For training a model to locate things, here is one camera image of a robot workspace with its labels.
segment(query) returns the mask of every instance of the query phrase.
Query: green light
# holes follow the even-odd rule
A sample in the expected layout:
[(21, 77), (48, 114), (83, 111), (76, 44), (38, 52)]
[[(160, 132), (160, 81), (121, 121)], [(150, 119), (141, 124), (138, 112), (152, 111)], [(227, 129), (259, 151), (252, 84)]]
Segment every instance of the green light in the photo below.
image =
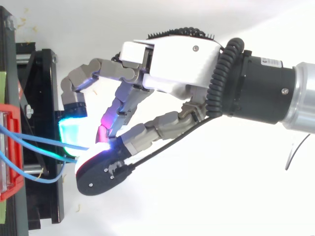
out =
[[(65, 118), (59, 121), (60, 139), (63, 143), (81, 147), (90, 147), (95, 143), (94, 129), (87, 117)], [(82, 150), (65, 147), (64, 150), (71, 156), (80, 156)]]

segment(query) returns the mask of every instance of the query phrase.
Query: blue wire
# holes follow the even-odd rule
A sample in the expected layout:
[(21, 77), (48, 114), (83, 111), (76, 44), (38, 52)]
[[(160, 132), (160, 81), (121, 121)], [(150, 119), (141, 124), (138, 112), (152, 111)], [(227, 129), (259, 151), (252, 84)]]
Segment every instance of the blue wire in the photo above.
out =
[(28, 148), (28, 149), (30, 149), (32, 151), (38, 152), (38, 153), (40, 153), (42, 155), (46, 155), (46, 156), (52, 157), (52, 158), (60, 160), (60, 161), (65, 161), (65, 162), (70, 162), (70, 163), (76, 163), (77, 162), (74, 159), (62, 157), (62, 156), (59, 156), (58, 154), (55, 154), (53, 152), (46, 151), (46, 150), (43, 150), (41, 148), (35, 147), (35, 146), (33, 146), (33, 145), (23, 141), (22, 139), (19, 139), (13, 133), (11, 133), (11, 131), (7, 130), (2, 125), (0, 125), (0, 132), (3, 133), (4, 135), (10, 137), (11, 139), (16, 141), (17, 143), (21, 144), (22, 146), (24, 146), (24, 147), (26, 147), (26, 148)]
[(30, 140), (30, 141), (35, 141), (38, 143), (44, 143), (44, 144), (50, 144), (50, 145), (54, 145), (54, 146), (59, 146), (59, 147), (67, 147), (67, 148), (72, 148), (72, 149), (77, 149), (77, 150), (88, 150), (87, 147), (80, 147), (80, 146), (76, 146), (76, 145), (72, 145), (72, 144), (65, 144), (56, 140), (52, 140), (52, 139), (45, 139), (42, 137), (37, 137), (37, 136), (33, 136), (33, 135), (27, 135), (27, 134), (21, 134), (21, 133), (13, 133), (15, 136), (17, 136), (20, 139), (26, 139), (26, 140)]
[(20, 168), (18, 168), (16, 165), (14, 165), (4, 154), (2, 151), (0, 151), (0, 159), (2, 159), (9, 167), (11, 167), (14, 171), (19, 173), (20, 175), (24, 176), (25, 178), (28, 178), (30, 180), (40, 182), (40, 183), (54, 183), (56, 182), (62, 175), (65, 167), (65, 162), (63, 162), (63, 167), (61, 168), (60, 173), (53, 179), (43, 179), (43, 178), (37, 178), (35, 176), (31, 176), (30, 174), (25, 173)]

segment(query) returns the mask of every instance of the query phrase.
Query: white wall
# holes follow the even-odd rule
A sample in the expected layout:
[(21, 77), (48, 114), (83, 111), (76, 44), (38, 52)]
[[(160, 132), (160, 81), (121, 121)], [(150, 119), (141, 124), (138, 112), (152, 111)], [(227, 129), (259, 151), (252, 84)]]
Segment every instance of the white wall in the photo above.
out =
[[(287, 67), (315, 63), (315, 4), (302, 5), (306, 1), (239, 1), (238, 7), (231, 0), (16, 2), (0, 0), (27, 19), (17, 39), (52, 48), (60, 58), (60, 80), (92, 58), (110, 58), (124, 41), (185, 25), (214, 32), (223, 45), (239, 36), (254, 56), (281, 59)], [(86, 91), (95, 126), (117, 86), (100, 81)], [(180, 105), (156, 93), (140, 104), (130, 126)], [(303, 136), (281, 125), (220, 118), (96, 197), (78, 193), (74, 167), (68, 165), (65, 219), (53, 226), (44, 220), (42, 229), (30, 235), (314, 235), (314, 137), (303, 144), (289, 171), (284, 170), (292, 140)]]

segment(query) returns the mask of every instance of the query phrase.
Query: green tape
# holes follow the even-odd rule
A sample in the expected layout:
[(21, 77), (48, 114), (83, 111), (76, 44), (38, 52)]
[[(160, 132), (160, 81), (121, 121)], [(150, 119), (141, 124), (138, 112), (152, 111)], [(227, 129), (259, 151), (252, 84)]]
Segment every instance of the green tape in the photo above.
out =
[[(0, 104), (4, 103), (6, 72), (0, 72)], [(6, 201), (0, 202), (0, 224), (5, 223)]]
[(0, 71), (0, 103), (4, 103), (6, 72)]
[(6, 200), (0, 202), (0, 224), (5, 223)]

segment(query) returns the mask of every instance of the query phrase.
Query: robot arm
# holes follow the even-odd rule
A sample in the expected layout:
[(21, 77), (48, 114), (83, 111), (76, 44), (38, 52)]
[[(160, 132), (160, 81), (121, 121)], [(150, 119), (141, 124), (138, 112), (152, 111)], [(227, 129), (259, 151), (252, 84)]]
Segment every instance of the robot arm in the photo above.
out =
[[(76, 164), (79, 191), (96, 195), (113, 188), (139, 165), (125, 165), (124, 160), (159, 139), (173, 139), (170, 146), (222, 115), (282, 122), (289, 129), (315, 132), (315, 106), (311, 102), (315, 65), (283, 68), (281, 61), (253, 57), (243, 49), (241, 39), (230, 40), (222, 50), (212, 37), (184, 28), (126, 42), (113, 60), (94, 59), (70, 72), (62, 81), (66, 116), (86, 116), (80, 91), (99, 77), (121, 81), (112, 106), (101, 119), (98, 143)], [(116, 137), (137, 105), (154, 90), (190, 101), (183, 104), (180, 113), (167, 113)], [(111, 148), (104, 150), (103, 142), (109, 142)]]

